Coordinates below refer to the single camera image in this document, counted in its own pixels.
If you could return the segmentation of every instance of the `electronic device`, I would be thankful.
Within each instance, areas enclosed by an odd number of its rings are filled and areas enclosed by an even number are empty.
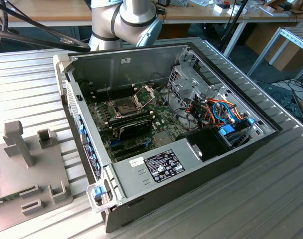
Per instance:
[[[283,87],[267,84],[265,82],[256,82],[266,93],[274,98],[281,106],[291,112],[300,122],[303,122],[303,112],[294,91]]]
[[[170,4],[170,0],[158,0],[158,5],[167,7]]]
[[[240,165],[281,131],[191,43],[54,59],[93,182],[87,195],[108,233]]]

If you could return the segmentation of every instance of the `blue clip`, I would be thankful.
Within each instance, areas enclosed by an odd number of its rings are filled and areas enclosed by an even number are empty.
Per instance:
[[[255,120],[253,120],[253,118],[248,118],[247,121],[249,121],[249,123],[250,123],[251,125],[253,125],[253,124],[255,123]]]
[[[101,195],[105,194],[107,192],[105,186],[99,186],[92,189],[92,196],[93,198],[98,198]]]
[[[223,127],[220,128],[220,133],[221,133],[223,136],[225,136],[225,135],[227,135],[227,134],[229,134],[229,133],[232,133],[232,132],[234,132],[234,131],[235,131],[235,130],[234,130],[233,127],[230,126],[230,125],[226,125],[226,126],[223,126]]]
[[[80,127],[80,134],[83,134],[83,132],[84,132],[84,126],[81,125],[81,127]]]

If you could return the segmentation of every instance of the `floor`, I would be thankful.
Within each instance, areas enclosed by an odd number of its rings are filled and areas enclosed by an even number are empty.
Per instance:
[[[217,47],[221,36],[223,35],[224,28],[218,24],[214,24],[214,27],[216,33],[206,32],[204,34],[200,28],[200,24],[192,24],[188,31],[188,36],[199,36],[204,40],[208,40],[211,44]],[[258,54],[246,45],[236,45],[230,54],[230,60],[236,64],[236,66],[238,66],[244,73],[247,73],[250,70],[257,57]],[[267,61],[263,61],[258,70],[252,74],[251,78],[257,81],[271,83],[278,80],[284,80],[285,77],[293,78],[302,68],[303,66],[300,66],[298,69],[295,69],[293,71],[280,72],[275,67],[269,65]]]

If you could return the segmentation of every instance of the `aluminum table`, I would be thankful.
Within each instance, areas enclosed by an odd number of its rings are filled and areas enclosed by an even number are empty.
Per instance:
[[[59,99],[52,57],[61,51],[0,54],[0,124],[22,121],[23,136],[43,128],[55,131],[74,197],[0,232],[0,238],[303,238],[303,125],[208,42],[183,38],[156,44],[183,42],[206,54],[283,128],[281,134],[239,167],[106,234],[85,195],[88,182]]]
[[[269,53],[270,49],[274,46],[276,41],[280,38],[280,36],[285,37],[286,40],[270,60],[269,62],[270,65],[272,65],[275,62],[275,60],[279,57],[279,55],[285,49],[285,47],[288,45],[289,42],[292,42],[299,48],[303,49],[303,27],[284,27],[284,28],[280,27],[279,29],[277,29],[277,31],[275,32],[269,43],[267,43],[266,47],[264,48],[260,56],[256,59],[255,63],[247,73],[248,76],[251,76],[254,70],[261,64],[261,62],[264,60],[264,58]],[[303,69],[295,76],[295,79],[301,77],[302,74],[303,74]]]

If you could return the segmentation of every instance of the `power supply label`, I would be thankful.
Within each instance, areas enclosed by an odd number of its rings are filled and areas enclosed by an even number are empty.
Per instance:
[[[160,183],[185,170],[171,149],[144,161],[156,183]]]

